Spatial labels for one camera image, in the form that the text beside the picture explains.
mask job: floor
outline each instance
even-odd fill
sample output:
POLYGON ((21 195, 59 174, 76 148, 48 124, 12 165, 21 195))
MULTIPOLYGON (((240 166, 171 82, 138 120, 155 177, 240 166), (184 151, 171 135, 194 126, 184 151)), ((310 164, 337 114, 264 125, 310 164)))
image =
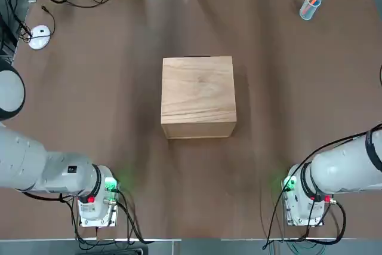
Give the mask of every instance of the floor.
MULTIPOLYGON (((342 242, 334 246, 326 247, 321 251, 321 247, 309 249, 308 246, 297 247, 293 252, 289 249, 293 248, 286 243, 277 243, 275 250, 263 251, 261 247, 264 245, 263 240, 259 241, 220 241, 218 239, 194 239, 182 242, 156 242, 143 247, 134 244, 134 248, 142 248, 144 254, 150 255, 253 255, 253 254, 325 254, 325 255, 358 255, 358 254, 380 254, 382 241, 362 240, 362 239, 344 239, 342 242)), ((24 242, 0 242, 0 255, 19 254, 19 255, 75 255, 75 254, 131 254, 128 251, 117 251, 118 249, 112 245, 110 248, 97 247, 91 251, 81 251, 74 241, 24 241, 24 242)))

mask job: clear cup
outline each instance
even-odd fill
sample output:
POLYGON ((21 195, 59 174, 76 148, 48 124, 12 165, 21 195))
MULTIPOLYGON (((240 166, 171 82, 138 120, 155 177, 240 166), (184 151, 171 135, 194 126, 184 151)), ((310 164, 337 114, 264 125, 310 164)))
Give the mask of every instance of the clear cup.
POLYGON ((313 14, 316 12, 318 6, 321 5, 321 0, 316 1, 313 5, 308 1, 305 0, 303 6, 301 6, 300 9, 300 16, 304 20, 310 20, 313 16, 313 14))

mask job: brown table surface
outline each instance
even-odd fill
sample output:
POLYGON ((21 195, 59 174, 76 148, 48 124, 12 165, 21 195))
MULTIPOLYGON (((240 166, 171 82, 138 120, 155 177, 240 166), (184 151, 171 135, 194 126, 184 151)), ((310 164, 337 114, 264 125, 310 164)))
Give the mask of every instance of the brown table surface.
MULTIPOLYGON (((133 196, 145 238, 265 238, 271 190, 275 200, 290 166, 381 120, 373 0, 324 0, 312 21, 298 15, 302 1, 111 0, 82 9, 38 0, 27 24, 51 27, 46 5, 56 32, 40 51, 19 44, 14 65, 27 99, 5 124, 48 150, 110 167, 133 196), (162 59, 205 55, 233 57, 233 136, 167 141, 162 59)), ((73 238, 65 205, 13 190, 0 196, 0 239, 73 238)), ((345 237, 381 237, 381 192, 336 197, 347 211, 345 237)), ((100 236, 126 238, 125 217, 118 223, 100 236)), ((276 221, 272 231, 281 237, 276 221)), ((286 228, 285 236, 301 232, 286 228)), ((336 234, 330 216, 311 231, 336 234)))

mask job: white robotic arm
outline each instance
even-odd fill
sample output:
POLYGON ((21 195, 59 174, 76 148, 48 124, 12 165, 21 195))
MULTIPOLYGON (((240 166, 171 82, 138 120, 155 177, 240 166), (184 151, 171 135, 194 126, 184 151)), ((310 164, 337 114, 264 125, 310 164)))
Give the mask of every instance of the white robotic arm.
POLYGON ((371 130, 317 154, 297 172, 299 165, 294 165, 283 182, 283 187, 287 184, 284 206, 288 225, 315 226, 323 216, 324 202, 329 202, 332 194, 382 189, 380 158, 382 133, 371 130))
POLYGON ((107 167, 78 153, 47 152, 39 142, 0 127, 0 187, 78 198, 83 226, 114 226, 117 182, 107 167))

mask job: wooden box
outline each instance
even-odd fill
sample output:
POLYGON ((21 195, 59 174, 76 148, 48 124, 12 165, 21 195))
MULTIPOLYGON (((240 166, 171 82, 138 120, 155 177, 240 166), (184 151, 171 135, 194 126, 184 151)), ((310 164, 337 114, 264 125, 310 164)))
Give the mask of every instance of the wooden box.
POLYGON ((161 124, 168 139, 229 137, 236 124, 232 57, 164 58, 161 124))

